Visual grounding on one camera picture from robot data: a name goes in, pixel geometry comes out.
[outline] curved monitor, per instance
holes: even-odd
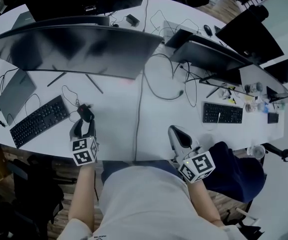
[[[1,34],[0,58],[24,71],[135,79],[161,41],[160,36],[124,28],[37,22]]]

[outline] desk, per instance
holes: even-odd
[[[146,3],[147,0],[144,0],[142,6],[119,11],[113,16],[117,18],[118,22],[128,14],[134,15],[140,20],[140,24],[136,29],[142,31],[144,28]],[[155,30],[150,23],[150,17],[157,10],[161,10],[165,18],[171,22],[181,23],[189,18],[198,24],[200,29],[202,29],[204,24],[208,24],[212,29],[214,25],[220,28],[224,26],[221,21],[186,5],[171,0],[149,0],[146,20],[146,32],[148,33]],[[0,34],[11,29],[18,15],[25,11],[27,11],[27,7],[22,5],[1,15]],[[164,18],[160,12],[152,18],[152,22],[156,27],[160,26],[162,28]],[[121,28],[133,28],[126,20],[118,24]],[[183,25],[192,29],[196,28],[190,21],[186,21]],[[0,75],[13,68],[15,68],[13,65],[0,59]],[[15,71],[7,73],[5,84],[14,73]],[[158,95],[163,97],[174,97],[180,90],[184,90],[183,79],[185,78],[185,73],[183,70],[178,69],[175,79],[172,80],[169,61],[163,57],[154,56],[146,64],[146,75],[150,85]],[[101,94],[84,74],[68,73],[50,87],[46,87],[47,84],[60,73],[37,71],[28,72],[28,74],[37,86],[35,93],[38,94],[42,105],[61,94],[63,85],[67,85],[72,91],[78,93],[81,104],[93,104],[92,111],[95,114],[96,132],[100,144],[99,160],[133,160],[141,74],[136,80],[132,81],[108,76],[92,76],[104,94]],[[194,132],[206,149],[210,148],[214,143],[225,141],[230,148],[238,150],[283,137],[283,111],[280,112],[278,124],[267,124],[266,114],[246,113],[245,111],[242,124],[218,124],[217,126],[214,124],[202,124],[199,118],[199,116],[202,116],[202,102],[206,100],[206,95],[212,88],[212,86],[198,84],[197,106],[191,107],[185,94],[174,101],[164,101],[156,98],[144,81],[137,159],[172,159],[174,157],[167,133],[170,125],[182,126]],[[187,94],[191,102],[194,102],[196,95],[194,81],[190,81],[187,84]],[[65,96],[72,101],[75,99],[74,95],[68,91],[65,92]],[[216,97],[216,95],[212,95],[207,101],[222,103]],[[70,112],[76,110],[69,102],[66,100],[64,102]],[[36,97],[32,97],[27,102],[27,113],[29,114],[37,108],[38,100]],[[25,117],[25,109],[22,108],[16,116],[15,122],[19,122]],[[77,120],[78,114],[73,113],[71,119]],[[1,113],[0,120],[5,122]],[[1,144],[14,147],[9,133],[9,129],[13,126],[7,126],[6,128],[0,126]],[[53,156],[70,157],[69,130],[72,126],[73,123],[67,119],[28,142],[21,149]]]

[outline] keyboard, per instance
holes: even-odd
[[[17,123],[10,129],[10,134],[19,148],[68,117],[62,97],[57,96]]]
[[[241,124],[242,121],[243,109],[241,107],[204,103],[203,123]]]

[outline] laptop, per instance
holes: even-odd
[[[23,70],[17,70],[0,96],[0,111],[10,126],[36,86]]]

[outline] wooden floor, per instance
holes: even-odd
[[[224,23],[230,22],[241,13],[236,0],[220,0],[216,4],[209,3],[208,5],[197,7],[196,9],[213,16]]]
[[[235,18],[237,15],[240,14],[240,10],[237,7],[237,4],[235,3],[236,0],[221,0],[216,5],[205,5],[202,7],[197,8],[198,10],[201,10],[225,23],[228,23],[233,18]],[[13,159],[20,159],[21,161],[26,161],[26,159],[32,154],[27,151],[17,150],[11,147],[3,147],[5,157],[8,160]],[[54,158],[53,160],[53,168],[56,170],[57,174],[59,176],[64,176],[68,178],[77,178],[79,168],[75,166],[72,160],[64,159],[64,158]],[[98,192],[98,195],[100,196],[103,185],[100,180],[100,175],[102,173],[102,168],[100,164],[98,164],[98,168],[96,168],[96,189]],[[55,218],[54,224],[48,225],[48,236],[49,239],[56,239],[59,234],[64,229],[65,225],[67,224],[67,216],[68,216],[68,210],[70,206],[70,202],[73,197],[75,185],[61,185],[60,186],[63,189],[64,192],[64,200],[63,200],[63,206],[64,209],[59,212],[59,214]],[[245,209],[247,204],[235,201],[231,198],[228,198],[222,194],[212,192],[210,191],[210,196],[215,203],[216,207],[219,210],[219,213],[222,217],[222,219],[227,215],[227,210],[231,210],[232,219],[240,218],[241,215],[236,213],[235,208],[239,207],[241,209]],[[14,183],[12,179],[12,175],[8,176],[4,180],[0,182],[0,200],[2,201],[8,201],[11,202],[14,200]],[[98,203],[96,201],[95,203],[95,228],[98,228],[101,220],[102,220],[102,213],[100,209],[98,208]]]
[[[3,146],[4,155],[8,160],[19,159],[23,162],[27,162],[27,158],[33,153],[17,150],[12,147]],[[53,169],[56,171],[57,175],[67,177],[67,178],[77,178],[79,173],[79,167],[77,167],[73,160],[61,157],[54,157],[52,163]],[[103,184],[100,179],[102,173],[101,164],[97,164],[96,168],[96,190],[98,195],[101,195]],[[73,197],[75,185],[60,185],[64,192],[64,200],[62,201],[64,209],[61,210],[55,217],[54,224],[48,224],[48,237],[49,239],[56,239],[59,234],[64,229],[68,220],[68,210],[70,202]],[[221,218],[225,218],[227,215],[227,210],[231,210],[231,219],[239,219],[241,215],[236,212],[236,208],[239,207],[243,210],[246,209],[247,204],[238,202],[222,194],[209,191],[210,196],[219,210]],[[12,202],[15,199],[14,195],[14,182],[12,175],[0,181],[0,201]],[[102,221],[103,215],[98,207],[97,201],[95,202],[95,229],[97,229]]]

